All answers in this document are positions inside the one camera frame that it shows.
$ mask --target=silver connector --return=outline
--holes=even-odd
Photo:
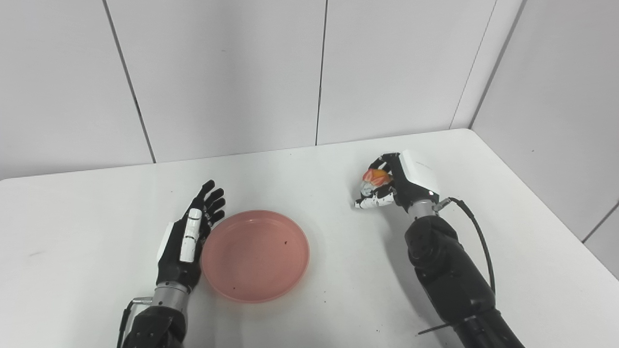
[[[153,302],[153,298],[151,296],[146,297],[136,297],[131,300],[131,303],[134,305],[150,305]]]
[[[439,212],[441,211],[444,207],[447,206],[447,204],[451,203],[451,199],[449,198],[445,198],[444,200],[440,201],[438,204],[436,204],[434,206],[434,211],[435,212]]]

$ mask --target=black wire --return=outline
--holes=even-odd
[[[131,307],[133,307],[133,300],[129,301],[127,308],[123,311],[123,317],[120,319],[120,328],[118,329],[118,342],[116,343],[116,348],[120,348],[121,345],[123,345],[124,329],[127,326],[127,321],[129,320],[129,315],[131,314]]]
[[[486,256],[486,263],[488,264],[488,275],[490,276],[490,288],[492,292],[496,293],[495,287],[495,271],[492,268],[492,260],[490,259],[490,252],[488,251],[488,245],[486,244],[486,238],[483,237],[482,228],[479,227],[477,223],[477,219],[473,215],[473,212],[470,211],[469,207],[467,207],[464,201],[461,201],[458,198],[449,197],[450,201],[456,203],[462,211],[469,217],[473,225],[475,226],[475,230],[477,231],[477,235],[479,236],[479,241],[482,243],[483,254]]]

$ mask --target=robotic arm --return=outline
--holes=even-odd
[[[150,306],[134,318],[123,348],[180,348],[187,333],[187,302],[200,279],[200,254],[211,227],[224,217],[223,190],[210,180],[174,223],[158,262],[155,293],[135,298],[123,313],[119,345],[132,303]]]
[[[406,152],[382,155],[363,176],[361,198],[355,206],[366,208],[395,202],[408,213],[412,223],[404,239],[409,260],[445,326],[453,327],[466,348],[524,348],[495,307],[491,264],[492,286],[438,211],[454,201],[478,228],[473,214],[458,199],[439,202],[436,185],[426,169],[429,168],[412,161]],[[483,235],[480,237],[487,253]]]

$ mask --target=white table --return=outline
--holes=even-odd
[[[617,346],[619,282],[468,130],[0,181],[0,344],[113,347],[128,300],[152,294],[167,223],[212,178],[228,215],[296,221],[311,261],[294,290],[257,305],[201,281],[186,347],[459,347],[451,329],[416,336],[439,320],[407,260],[406,214],[351,208],[368,164],[406,148],[477,216],[498,308],[525,346]],[[454,204],[442,216],[485,272],[467,217]]]

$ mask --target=pink bowl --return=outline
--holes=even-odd
[[[294,221],[272,211],[246,211],[211,232],[201,264],[217,292],[237,302],[257,303],[290,291],[309,259],[307,238]]]

